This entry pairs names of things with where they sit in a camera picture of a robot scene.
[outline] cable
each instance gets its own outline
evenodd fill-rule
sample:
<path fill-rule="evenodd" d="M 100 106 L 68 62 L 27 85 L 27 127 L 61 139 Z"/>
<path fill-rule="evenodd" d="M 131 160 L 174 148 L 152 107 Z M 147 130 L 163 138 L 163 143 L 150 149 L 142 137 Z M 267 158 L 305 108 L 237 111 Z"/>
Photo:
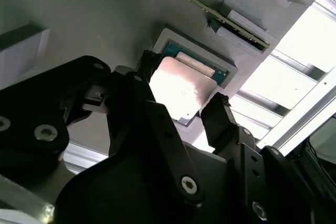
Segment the cable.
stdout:
<path fill-rule="evenodd" d="M 302 158 L 306 148 L 307 148 L 307 144 L 308 142 L 307 141 L 303 141 L 302 144 L 301 144 L 301 147 L 300 147 L 300 150 L 299 150 L 299 153 L 298 154 L 295 154 L 294 152 L 290 155 L 290 159 L 291 160 L 299 160 Z"/>
<path fill-rule="evenodd" d="M 323 171 L 323 173 L 326 175 L 326 177 L 328 178 L 328 180 L 331 182 L 331 184 L 336 187 L 336 184 L 335 184 L 335 181 L 329 176 L 328 172 L 324 169 L 324 167 L 322 166 L 320 160 L 319 160 L 319 156 L 317 155 L 314 147 L 311 145 L 310 143 L 310 137 L 307 138 L 307 143 L 308 143 L 308 146 L 311 150 L 311 152 L 313 152 L 313 155 L 315 156 L 316 160 L 317 160 L 317 163 L 319 164 L 321 170 Z"/>

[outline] bolt head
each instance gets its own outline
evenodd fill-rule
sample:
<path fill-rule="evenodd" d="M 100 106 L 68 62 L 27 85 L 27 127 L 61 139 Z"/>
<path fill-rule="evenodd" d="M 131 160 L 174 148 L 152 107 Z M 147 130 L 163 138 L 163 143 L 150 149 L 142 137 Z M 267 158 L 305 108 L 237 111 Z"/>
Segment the bolt head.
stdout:
<path fill-rule="evenodd" d="M 135 80 L 142 81 L 142 78 L 140 76 L 134 76 Z"/>
<path fill-rule="evenodd" d="M 268 220 L 266 211 L 262 207 L 261 204 L 254 201 L 252 203 L 252 209 L 253 209 L 254 213 L 259 217 L 260 220 L 262 220 L 262 221 L 267 221 Z"/>
<path fill-rule="evenodd" d="M 278 151 L 277 149 L 271 148 L 271 151 L 272 151 L 275 155 L 277 155 L 277 156 L 280 155 L 280 153 L 279 153 L 279 151 Z"/>
<path fill-rule="evenodd" d="M 99 63 L 95 63 L 95 64 L 93 64 L 93 66 L 95 68 L 98 68 L 98 69 L 104 69 L 104 66 L 102 64 L 99 64 Z"/>
<path fill-rule="evenodd" d="M 250 132 L 248 129 L 246 129 L 246 128 L 243 128 L 243 131 L 244 131 L 244 133 L 245 133 L 246 135 L 248 135 L 248 136 L 251 136 L 251 135 L 252 135 L 251 132 Z"/>
<path fill-rule="evenodd" d="M 197 185 L 196 185 L 196 182 L 192 178 L 188 176 L 183 177 L 181 180 L 181 184 L 182 184 L 183 189 L 188 194 L 193 195 L 197 193 Z"/>
<path fill-rule="evenodd" d="M 7 119 L 4 116 L 0 116 L 0 132 L 8 130 L 9 127 L 11 126 L 10 124 L 11 123 L 9 119 Z"/>
<path fill-rule="evenodd" d="M 49 124 L 42 124 L 34 130 L 34 136 L 37 140 L 50 142 L 55 140 L 58 132 L 57 129 Z"/>

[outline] screw hole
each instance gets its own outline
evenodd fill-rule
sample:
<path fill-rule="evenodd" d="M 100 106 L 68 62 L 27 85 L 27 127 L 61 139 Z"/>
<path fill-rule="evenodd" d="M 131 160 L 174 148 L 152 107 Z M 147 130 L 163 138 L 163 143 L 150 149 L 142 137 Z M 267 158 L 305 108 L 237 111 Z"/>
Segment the screw hole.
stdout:
<path fill-rule="evenodd" d="M 170 133 L 170 132 L 168 132 L 168 131 L 166 131 L 164 134 L 165 134 L 165 136 L 168 137 L 168 138 L 173 138 L 173 134 Z"/>
<path fill-rule="evenodd" d="M 256 162 L 256 163 L 258 162 L 258 159 L 255 156 L 251 156 L 251 158 L 254 162 Z"/>
<path fill-rule="evenodd" d="M 186 182 L 184 182 L 184 183 L 185 183 L 185 185 L 186 185 L 187 188 L 189 188 L 189 189 L 193 189 L 193 188 L 194 188 L 193 183 L 191 183 L 191 182 L 189 182 L 189 181 L 186 181 Z"/>
<path fill-rule="evenodd" d="M 255 210 L 257 216 L 263 216 L 264 215 L 264 212 L 262 211 L 262 209 L 260 207 L 256 207 L 256 210 Z"/>
<path fill-rule="evenodd" d="M 253 174 L 256 175 L 257 177 L 260 177 L 260 174 L 256 170 L 252 170 Z"/>
<path fill-rule="evenodd" d="M 53 134 L 53 132 L 50 129 L 43 129 L 43 130 L 41 130 L 41 134 L 43 136 L 51 136 Z"/>

